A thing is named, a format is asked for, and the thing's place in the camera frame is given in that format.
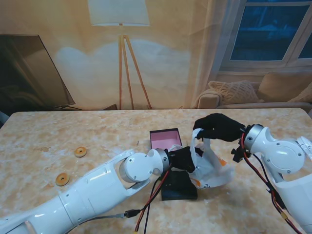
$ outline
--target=wooden lamp leg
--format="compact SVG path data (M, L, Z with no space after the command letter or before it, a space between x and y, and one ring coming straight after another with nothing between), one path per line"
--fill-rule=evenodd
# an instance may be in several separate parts
M141 83L143 92L144 92L144 94L145 94L145 97L146 97L148 106L149 106L149 108L151 109L152 106L151 106L150 100L148 99L147 92L146 92L146 89L145 89L145 86L144 86L144 83L143 83L143 80L142 80L142 76L141 76L140 70L139 70L138 65L137 65L137 60L136 60L135 54L134 54L134 52L133 52L133 49L132 49L132 46L131 46L129 37L128 37L128 36L123 36L123 37L124 37L124 38L126 39L126 41L127 41L127 44L128 44L128 47L129 47L131 56L132 56L133 63L135 64L135 67L136 67L136 72L137 72L138 78L140 79L140 83Z
M119 109L121 110L121 90L122 90L122 62L121 62L121 40L122 36L118 36L118 58L119 58Z
M125 48L125 41L124 41L123 38L121 40L121 45L122 45L122 50L123 50L123 59L125 61L125 68L126 68L128 89L129 89L130 100L131 100L131 107L132 107L132 110L134 110L135 108L134 108L134 105L133 105L133 98L132 98L132 92L131 92L130 77L129 77L129 70L128 70L128 61L127 61L127 53L126 53L126 48Z

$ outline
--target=white robotic arm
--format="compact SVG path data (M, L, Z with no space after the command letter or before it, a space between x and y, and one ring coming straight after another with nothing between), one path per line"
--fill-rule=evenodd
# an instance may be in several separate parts
M298 172L306 157L312 159L311 142L303 136L297 140L277 140L268 127L256 124L246 133L244 148L251 154L261 153L288 213L306 233L312 234L312 174L293 181L285 181L282 176Z
M135 183L126 189L118 178L115 165L122 161L123 180ZM0 234L63 234L75 226L109 211L144 188L152 174L161 175L169 168L164 150L148 154L128 150L94 168L69 190L40 206L0 220Z

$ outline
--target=lampshade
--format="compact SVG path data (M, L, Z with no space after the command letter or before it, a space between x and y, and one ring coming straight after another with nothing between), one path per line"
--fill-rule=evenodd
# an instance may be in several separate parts
M149 26L145 0L88 0L91 24Z

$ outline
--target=window frame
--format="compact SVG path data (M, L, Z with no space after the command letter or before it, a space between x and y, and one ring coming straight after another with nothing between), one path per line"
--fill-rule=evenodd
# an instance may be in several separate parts
M302 5L309 5L309 8L306 14L304 15L299 25L299 28L296 34L294 35L282 60L271 60L271 61L230 60L246 6L302 6ZM247 2L247 0L241 0L234 21L232 33L230 35L229 42L223 57L221 69L223 68L225 70L228 70L229 68L231 68L232 70L235 70L235 68L253 69L253 68L282 68L286 66L292 67L311 66L312 58L298 58L311 32L312 32L312 0L301 2Z

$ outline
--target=floor lamp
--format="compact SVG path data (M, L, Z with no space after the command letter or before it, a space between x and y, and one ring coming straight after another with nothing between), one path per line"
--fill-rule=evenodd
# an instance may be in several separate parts
M145 0L88 0L91 24L94 26L118 26L121 28L126 26L149 26L149 18ZM119 58L119 109L121 110L122 97L122 56L124 58L128 89L131 100L131 107L134 110L131 83L129 76L128 60L126 54L126 46L129 48L131 58L136 68L138 78L141 83L145 98L149 109L152 108L149 101L143 79L137 64L135 54L132 49L131 42L127 35L121 33L118 36L118 58Z

